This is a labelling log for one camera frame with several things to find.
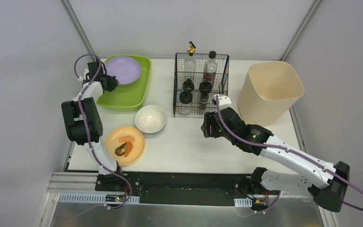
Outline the purple plate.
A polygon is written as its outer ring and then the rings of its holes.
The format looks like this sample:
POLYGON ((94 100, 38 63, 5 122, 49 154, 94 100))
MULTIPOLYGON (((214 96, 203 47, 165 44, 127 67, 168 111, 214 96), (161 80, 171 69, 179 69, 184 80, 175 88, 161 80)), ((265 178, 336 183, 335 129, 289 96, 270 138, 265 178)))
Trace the purple plate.
POLYGON ((107 75, 114 76, 120 85, 135 82, 142 72, 140 64, 128 56, 116 56, 105 61, 107 75))

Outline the small brown spice bottle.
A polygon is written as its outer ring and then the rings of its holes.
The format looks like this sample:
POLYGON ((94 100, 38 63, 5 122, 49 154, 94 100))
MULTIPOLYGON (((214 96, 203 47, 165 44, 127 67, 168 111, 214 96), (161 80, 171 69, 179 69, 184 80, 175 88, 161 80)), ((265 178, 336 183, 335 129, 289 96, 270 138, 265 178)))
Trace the small brown spice bottle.
POLYGON ((206 92, 200 93, 200 97, 199 97, 199 108, 201 110, 206 109, 208 99, 209 99, 209 94, 208 93, 206 93, 206 92))

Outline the salt grinder jar black lid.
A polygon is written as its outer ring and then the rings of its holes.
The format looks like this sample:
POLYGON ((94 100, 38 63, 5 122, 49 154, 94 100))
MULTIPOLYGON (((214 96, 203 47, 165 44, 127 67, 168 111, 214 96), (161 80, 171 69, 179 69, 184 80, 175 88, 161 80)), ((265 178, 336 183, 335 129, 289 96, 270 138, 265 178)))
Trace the salt grinder jar black lid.
POLYGON ((199 84, 199 92, 202 94, 209 94, 212 91, 212 84, 209 81, 202 81, 199 84))

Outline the white spice jar black cap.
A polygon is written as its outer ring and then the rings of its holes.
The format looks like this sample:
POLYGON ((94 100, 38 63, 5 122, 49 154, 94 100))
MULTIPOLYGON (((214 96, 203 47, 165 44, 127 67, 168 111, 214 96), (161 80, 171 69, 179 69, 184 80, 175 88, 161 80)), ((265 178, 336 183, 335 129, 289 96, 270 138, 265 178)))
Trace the white spice jar black cap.
POLYGON ((186 79, 182 84, 183 92, 191 93, 194 90, 194 83, 192 79, 186 79))

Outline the clear bottle red label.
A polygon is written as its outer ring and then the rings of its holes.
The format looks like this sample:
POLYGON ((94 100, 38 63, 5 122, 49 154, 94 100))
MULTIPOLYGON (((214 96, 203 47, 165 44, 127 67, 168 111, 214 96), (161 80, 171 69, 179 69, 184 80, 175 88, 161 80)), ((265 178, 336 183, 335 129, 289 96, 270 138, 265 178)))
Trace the clear bottle red label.
POLYGON ((209 82, 211 85, 214 84, 217 72, 217 63, 215 61, 216 52, 210 51, 208 55, 208 60, 204 64, 203 79, 209 82))

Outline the white ceramic bowl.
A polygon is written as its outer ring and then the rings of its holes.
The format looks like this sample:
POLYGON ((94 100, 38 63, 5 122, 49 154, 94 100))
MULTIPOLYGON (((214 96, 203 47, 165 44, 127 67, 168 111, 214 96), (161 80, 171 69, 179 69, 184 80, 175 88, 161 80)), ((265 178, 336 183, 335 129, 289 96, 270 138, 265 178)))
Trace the white ceramic bowl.
POLYGON ((164 128, 167 115, 163 108, 157 105, 147 105, 138 110, 134 121, 141 132, 152 134, 164 128))

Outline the clear bottle gold pourer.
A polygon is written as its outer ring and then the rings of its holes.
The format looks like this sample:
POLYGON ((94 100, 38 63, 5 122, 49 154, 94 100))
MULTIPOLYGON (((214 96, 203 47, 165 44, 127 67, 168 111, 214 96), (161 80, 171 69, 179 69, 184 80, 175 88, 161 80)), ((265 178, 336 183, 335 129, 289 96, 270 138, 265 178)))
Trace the clear bottle gold pourer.
POLYGON ((186 79, 192 79, 196 71, 196 58, 195 58, 196 46, 192 41, 189 42, 187 49, 187 55, 184 58, 184 71, 186 79))

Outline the yellow plate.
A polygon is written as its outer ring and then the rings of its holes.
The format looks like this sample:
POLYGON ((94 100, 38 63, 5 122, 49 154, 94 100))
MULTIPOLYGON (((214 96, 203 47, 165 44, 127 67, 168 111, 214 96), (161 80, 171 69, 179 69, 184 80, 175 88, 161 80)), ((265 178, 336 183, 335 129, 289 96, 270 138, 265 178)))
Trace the yellow plate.
POLYGON ((141 131, 131 126, 122 126, 112 131, 104 140, 111 157, 118 162, 120 166, 127 166, 136 162, 145 150, 145 137, 141 131), (115 149, 123 143, 118 142, 118 138, 123 136, 132 136, 135 139, 133 142, 133 150, 128 157, 115 155, 115 149))

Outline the pepper grinder jar black lid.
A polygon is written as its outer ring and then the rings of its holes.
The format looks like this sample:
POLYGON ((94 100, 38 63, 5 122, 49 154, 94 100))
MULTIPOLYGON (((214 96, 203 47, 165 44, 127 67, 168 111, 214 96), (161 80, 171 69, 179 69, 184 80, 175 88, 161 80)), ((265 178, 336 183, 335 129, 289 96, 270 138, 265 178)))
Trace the pepper grinder jar black lid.
POLYGON ((188 105, 192 102, 193 95, 191 92, 182 91, 179 95, 179 101, 184 104, 188 105))

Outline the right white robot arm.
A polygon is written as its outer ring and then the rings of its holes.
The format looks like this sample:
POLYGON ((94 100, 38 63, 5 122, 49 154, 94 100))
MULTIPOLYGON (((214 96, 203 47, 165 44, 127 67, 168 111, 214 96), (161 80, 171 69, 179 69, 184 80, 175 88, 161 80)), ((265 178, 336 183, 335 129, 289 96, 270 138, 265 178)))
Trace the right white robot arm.
POLYGON ((206 112, 201 130, 206 138, 226 138, 240 150, 276 161, 294 174, 274 172, 257 167, 249 180, 255 188, 286 191, 312 198, 320 207, 340 212, 348 188, 350 166, 317 159, 300 150, 294 151, 270 130, 246 124, 237 112, 228 107, 220 112, 206 112))

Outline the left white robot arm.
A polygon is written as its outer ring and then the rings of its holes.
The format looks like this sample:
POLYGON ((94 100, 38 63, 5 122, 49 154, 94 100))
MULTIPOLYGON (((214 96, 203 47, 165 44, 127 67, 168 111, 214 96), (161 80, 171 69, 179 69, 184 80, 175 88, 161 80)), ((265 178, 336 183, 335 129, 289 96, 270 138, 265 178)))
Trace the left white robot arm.
POLYGON ((96 101, 104 91, 113 91, 118 81, 106 74, 101 61, 89 62, 87 66, 87 72, 81 77, 81 91, 72 100, 63 102, 61 109, 68 139, 91 156, 98 167, 97 184, 103 186, 119 181, 121 168, 104 145, 103 123, 96 101))

